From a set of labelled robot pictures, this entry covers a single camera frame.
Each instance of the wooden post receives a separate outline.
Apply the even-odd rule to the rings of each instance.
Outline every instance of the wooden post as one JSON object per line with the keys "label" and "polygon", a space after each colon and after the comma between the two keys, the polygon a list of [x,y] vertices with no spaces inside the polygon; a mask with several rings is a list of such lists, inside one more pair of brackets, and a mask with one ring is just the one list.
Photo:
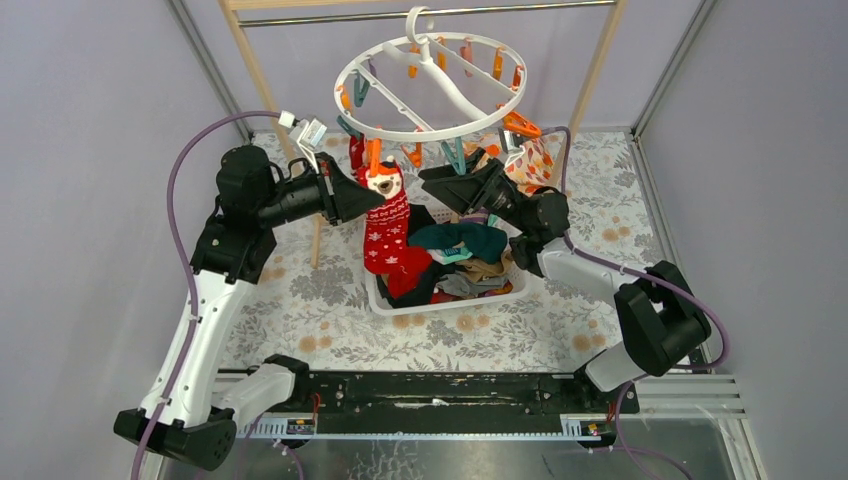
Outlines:
{"label": "wooden post", "polygon": [[[589,108],[589,102],[592,100],[592,94],[595,93],[595,86],[598,84],[601,69],[606,61],[610,45],[612,45],[612,39],[618,30],[618,25],[621,23],[621,17],[624,14],[624,9],[627,7],[627,2],[628,0],[618,0],[615,5],[610,7],[609,13],[607,13],[604,28],[601,30],[601,36],[598,39],[597,46],[595,46],[595,53],[592,55],[592,62],[589,64],[589,71],[583,80],[583,86],[580,87],[577,103],[575,103],[574,111],[571,113],[571,121],[568,122],[568,129],[571,130],[572,139],[577,136],[577,132],[580,130],[580,124],[583,122],[583,116],[586,115],[586,110]],[[557,154],[554,165],[554,175],[551,178],[551,185],[559,187],[562,170],[566,167],[564,148],[561,148]]]}
{"label": "wooden post", "polygon": [[[233,34],[236,46],[238,46],[239,52],[244,59],[244,65],[247,67],[247,72],[250,74],[250,78],[256,86],[256,91],[262,99],[262,105],[266,110],[279,112],[280,108],[277,106],[277,103],[274,101],[274,97],[271,95],[271,88],[268,86],[268,80],[265,79],[265,74],[262,73],[262,69],[259,66],[259,60],[256,57],[256,52],[253,51],[253,47],[250,45],[244,30],[242,30],[239,26],[239,18],[236,10],[230,6],[229,0],[218,0],[218,4],[221,6],[221,11],[224,13],[224,18],[227,20],[230,32]],[[271,126],[277,134],[277,140],[280,141],[280,145],[283,147],[283,153],[286,156],[286,160],[292,161],[297,158],[297,153],[295,153],[294,147],[292,146],[285,129],[283,129],[283,127],[275,120],[271,120]],[[311,263],[312,268],[318,268],[318,256],[321,247],[321,216],[314,215],[312,218],[315,234],[312,237]]]}

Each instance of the orange clothespin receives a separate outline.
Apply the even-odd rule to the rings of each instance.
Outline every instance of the orange clothespin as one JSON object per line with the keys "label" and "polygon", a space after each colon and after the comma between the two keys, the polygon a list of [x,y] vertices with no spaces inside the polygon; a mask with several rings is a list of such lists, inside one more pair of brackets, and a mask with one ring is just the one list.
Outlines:
{"label": "orange clothespin", "polygon": [[[420,132],[421,127],[418,127],[415,130],[417,132]],[[406,158],[409,159],[410,163],[415,165],[415,168],[418,168],[418,167],[421,166],[421,159],[424,158],[424,154],[421,151],[421,143],[420,142],[415,144],[415,151],[414,152],[410,152],[403,145],[400,146],[400,149],[403,150],[403,154],[406,155]]]}
{"label": "orange clothespin", "polygon": [[341,93],[342,106],[345,107],[345,110],[347,110],[348,112],[352,112],[353,111],[353,105],[351,105],[350,97],[347,95],[347,87],[345,87],[344,85],[339,85],[338,88],[336,88],[336,91],[342,92]]}
{"label": "orange clothespin", "polygon": [[[439,41],[439,44],[441,44],[443,47],[445,46],[445,37],[439,37],[437,38],[437,40]],[[448,68],[448,59],[445,54],[439,52],[439,54],[436,56],[436,61],[439,64],[439,68],[441,68],[443,72],[446,72]]]}
{"label": "orange clothespin", "polygon": [[[503,108],[503,104],[498,104],[498,108]],[[504,128],[530,139],[542,136],[542,130],[539,127],[515,111],[507,113],[504,117]]]}
{"label": "orange clothespin", "polygon": [[503,57],[501,56],[501,52],[504,50],[504,47],[498,47],[495,50],[495,65],[492,67],[492,76],[495,77],[495,80],[500,80],[501,73],[503,73]]}
{"label": "orange clothespin", "polygon": [[379,138],[368,140],[365,143],[365,159],[368,162],[368,176],[374,178],[377,176],[377,167],[380,166],[380,156],[383,153],[383,141]]}
{"label": "orange clothespin", "polygon": [[[471,38],[465,37],[465,46],[459,47],[459,55],[465,59],[468,63],[474,63],[474,56],[471,54]],[[470,77],[474,75],[468,70],[465,71],[465,76]]]}
{"label": "orange clothespin", "polygon": [[[418,45],[415,45],[413,43],[412,46],[409,47],[409,53],[421,53],[421,50],[418,49]],[[409,67],[409,78],[415,78],[416,75],[418,75],[418,67],[410,66]]]}
{"label": "orange clothespin", "polygon": [[521,86],[521,79],[524,77],[524,67],[521,65],[515,66],[515,73],[512,74],[512,89],[518,90],[518,87]]}

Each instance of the green cloth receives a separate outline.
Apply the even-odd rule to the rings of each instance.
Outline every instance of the green cloth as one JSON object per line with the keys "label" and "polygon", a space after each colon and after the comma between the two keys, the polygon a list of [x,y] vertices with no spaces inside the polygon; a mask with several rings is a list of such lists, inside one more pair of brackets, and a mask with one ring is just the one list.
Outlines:
{"label": "green cloth", "polygon": [[410,247],[443,250],[464,243],[471,253],[486,263],[495,263],[506,248],[506,232],[476,223],[429,225],[409,237]]}

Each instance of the pile of socks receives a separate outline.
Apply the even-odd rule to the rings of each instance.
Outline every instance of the pile of socks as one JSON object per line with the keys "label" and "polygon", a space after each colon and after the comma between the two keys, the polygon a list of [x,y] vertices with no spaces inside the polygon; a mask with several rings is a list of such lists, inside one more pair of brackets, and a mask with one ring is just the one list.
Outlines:
{"label": "pile of socks", "polygon": [[383,298],[393,308],[406,308],[511,292],[507,273],[513,260],[506,232],[492,226],[496,220],[480,211],[438,224],[426,207],[410,205],[406,246],[426,249],[433,261],[400,295],[390,275],[378,276]]}

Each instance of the teal clothespin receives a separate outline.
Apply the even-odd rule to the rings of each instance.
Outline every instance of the teal clothespin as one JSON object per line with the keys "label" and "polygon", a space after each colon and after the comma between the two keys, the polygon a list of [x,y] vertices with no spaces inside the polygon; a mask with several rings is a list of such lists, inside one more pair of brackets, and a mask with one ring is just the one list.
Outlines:
{"label": "teal clothespin", "polygon": [[367,78],[363,78],[359,70],[356,71],[356,78],[353,79],[353,104],[361,107],[365,103],[365,96],[368,95],[368,89],[371,88],[371,82]]}
{"label": "teal clothespin", "polygon": [[456,152],[451,150],[448,142],[442,140],[442,151],[445,152],[445,156],[448,157],[448,161],[453,165],[456,173],[458,175],[465,175],[465,152],[462,150],[462,137],[456,137],[454,143],[456,145]]}
{"label": "teal clothespin", "polygon": [[343,116],[339,115],[336,117],[336,122],[342,127],[342,130],[347,132],[351,137],[356,137],[362,140],[362,132],[357,131],[355,128],[351,127],[349,123],[347,123]]}

